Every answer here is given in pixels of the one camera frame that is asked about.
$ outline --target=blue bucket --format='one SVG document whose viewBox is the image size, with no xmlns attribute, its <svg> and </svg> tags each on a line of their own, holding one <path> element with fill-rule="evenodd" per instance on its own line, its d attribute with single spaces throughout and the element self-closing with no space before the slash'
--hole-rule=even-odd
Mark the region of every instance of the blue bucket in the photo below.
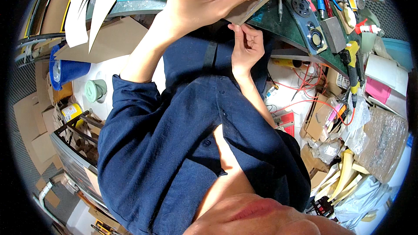
<svg viewBox="0 0 418 235">
<path fill-rule="evenodd" d="M 55 65 L 55 56 L 54 54 L 60 49 L 58 45 L 52 47 L 51 56 L 49 58 L 49 77 L 51 78 L 52 87 L 59 91 L 62 89 L 62 85 L 73 81 L 81 76 L 86 75 L 89 70 L 91 63 L 85 62 L 76 62 L 70 60 L 61 60 L 61 69 L 60 69 L 60 78 L 59 82 L 54 80 L 53 67 Z"/>
</svg>

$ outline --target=dark green tabletop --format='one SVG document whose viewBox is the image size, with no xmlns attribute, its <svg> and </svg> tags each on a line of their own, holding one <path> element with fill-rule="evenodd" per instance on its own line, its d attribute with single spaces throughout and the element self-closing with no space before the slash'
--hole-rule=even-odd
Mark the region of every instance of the dark green tabletop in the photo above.
<svg viewBox="0 0 418 235">
<path fill-rule="evenodd" d="M 312 3 L 316 7 L 316 0 L 311 0 Z M 341 29 L 343 31 L 343 35 L 348 43 L 351 40 L 361 40 L 360 36 L 357 35 L 355 32 L 352 32 L 350 35 L 345 33 L 345 30 L 342 26 L 341 20 L 338 17 L 337 12 L 331 3 L 331 8 L 333 9 L 334 16 L 336 16 L 340 22 Z M 318 21 L 321 21 L 319 13 L 317 15 Z M 308 52 L 306 49 L 306 44 L 302 38 L 302 34 L 299 31 L 298 25 L 292 14 L 290 13 L 289 9 L 285 4 L 285 0 L 283 0 L 283 17 L 282 22 L 279 22 L 278 16 L 278 0 L 270 0 L 266 3 L 260 10 L 250 19 L 247 21 L 248 24 L 254 25 L 256 27 L 269 30 L 277 35 L 279 35 L 279 39 L 293 45 L 294 47 Z M 316 55 L 317 59 L 323 62 L 326 65 L 329 65 L 339 73 L 344 76 L 347 76 L 347 69 L 341 62 L 341 58 L 338 54 L 331 53 L 329 47 L 327 50 L 321 52 L 319 55 Z"/>
</svg>

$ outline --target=white pipe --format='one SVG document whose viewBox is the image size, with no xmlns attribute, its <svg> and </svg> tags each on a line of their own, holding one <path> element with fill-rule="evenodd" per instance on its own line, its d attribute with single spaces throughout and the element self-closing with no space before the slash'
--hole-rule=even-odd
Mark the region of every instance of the white pipe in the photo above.
<svg viewBox="0 0 418 235">
<path fill-rule="evenodd" d="M 57 218 L 55 218 L 54 215 L 52 215 L 52 213 L 50 213 L 47 208 L 45 208 L 45 204 L 44 204 L 44 197 L 46 196 L 46 194 L 49 192 L 49 190 L 52 188 L 52 183 L 49 181 L 45 187 L 42 189 L 42 191 L 39 193 L 39 199 L 36 198 L 36 196 L 32 196 L 32 198 L 34 199 L 34 201 L 36 202 L 36 204 L 56 223 L 58 223 L 58 225 L 61 226 L 61 228 L 63 228 L 64 230 L 66 230 L 66 227 L 64 224 L 62 224 Z"/>
</svg>

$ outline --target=pink paper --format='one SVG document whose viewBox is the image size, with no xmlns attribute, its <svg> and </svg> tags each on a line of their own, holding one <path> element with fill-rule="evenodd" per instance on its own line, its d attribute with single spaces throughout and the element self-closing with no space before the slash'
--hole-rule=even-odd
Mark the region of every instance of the pink paper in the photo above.
<svg viewBox="0 0 418 235">
<path fill-rule="evenodd" d="M 391 88 L 387 85 L 382 84 L 372 78 L 367 78 L 366 92 L 369 93 L 373 98 L 379 100 L 383 104 L 386 104 L 391 92 Z"/>
</svg>

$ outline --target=person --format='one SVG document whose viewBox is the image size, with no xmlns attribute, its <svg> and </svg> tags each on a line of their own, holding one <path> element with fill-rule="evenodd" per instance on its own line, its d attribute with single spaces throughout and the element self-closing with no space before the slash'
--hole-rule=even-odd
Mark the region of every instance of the person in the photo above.
<svg viewBox="0 0 418 235">
<path fill-rule="evenodd" d="M 191 34 L 245 1 L 167 0 L 113 76 L 98 181 L 133 234 L 352 234 L 302 213 L 311 186 L 300 147 L 262 98 L 272 40 L 247 24 L 217 30 L 222 42 Z M 160 95 L 151 79 L 163 54 Z"/>
</svg>

